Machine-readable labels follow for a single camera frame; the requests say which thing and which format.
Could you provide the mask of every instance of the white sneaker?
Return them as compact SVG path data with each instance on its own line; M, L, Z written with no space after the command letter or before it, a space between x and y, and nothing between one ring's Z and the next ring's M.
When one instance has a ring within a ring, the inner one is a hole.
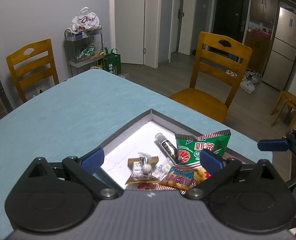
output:
M248 93L252 94L254 92L254 85L251 81L242 81L240 87L246 90Z

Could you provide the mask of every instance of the light blue tablecloth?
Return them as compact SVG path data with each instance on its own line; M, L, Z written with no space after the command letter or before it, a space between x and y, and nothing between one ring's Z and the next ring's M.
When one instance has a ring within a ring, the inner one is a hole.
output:
M37 156L60 162L82 156L136 116L153 108L207 134L227 129L169 98L103 70L89 70L29 100L0 120L0 238L12 231L5 199ZM257 143L231 130L228 147L248 159L272 161Z

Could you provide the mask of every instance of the metal shelf rack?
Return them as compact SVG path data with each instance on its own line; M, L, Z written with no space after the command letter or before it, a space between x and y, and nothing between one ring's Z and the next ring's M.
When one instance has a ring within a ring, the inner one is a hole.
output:
M95 47L96 52L93 55L77 59L77 56L90 45ZM79 74L78 68L95 63L104 58L104 43L101 25L96 30L77 34L73 33L70 29L65 30L65 47L71 75L73 76L73 67L76 69L76 73Z

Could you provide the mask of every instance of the shoe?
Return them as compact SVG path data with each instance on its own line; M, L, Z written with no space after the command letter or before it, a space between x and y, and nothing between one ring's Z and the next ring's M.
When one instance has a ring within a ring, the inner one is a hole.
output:
M247 68L246 70L247 80L251 81L252 83L256 84L262 81L261 74Z
M251 81L242 81L240 83L240 87L246 90L249 94L252 94L254 92L254 85Z
M234 73L233 71L231 70L227 70L226 73L232 77L236 77L237 76L237 73Z

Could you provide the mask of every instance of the chair seat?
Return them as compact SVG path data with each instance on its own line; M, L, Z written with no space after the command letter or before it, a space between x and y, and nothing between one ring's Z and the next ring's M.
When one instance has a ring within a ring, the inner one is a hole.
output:
M170 98L218 122L225 119L228 110L227 106L217 98L193 88L175 93Z

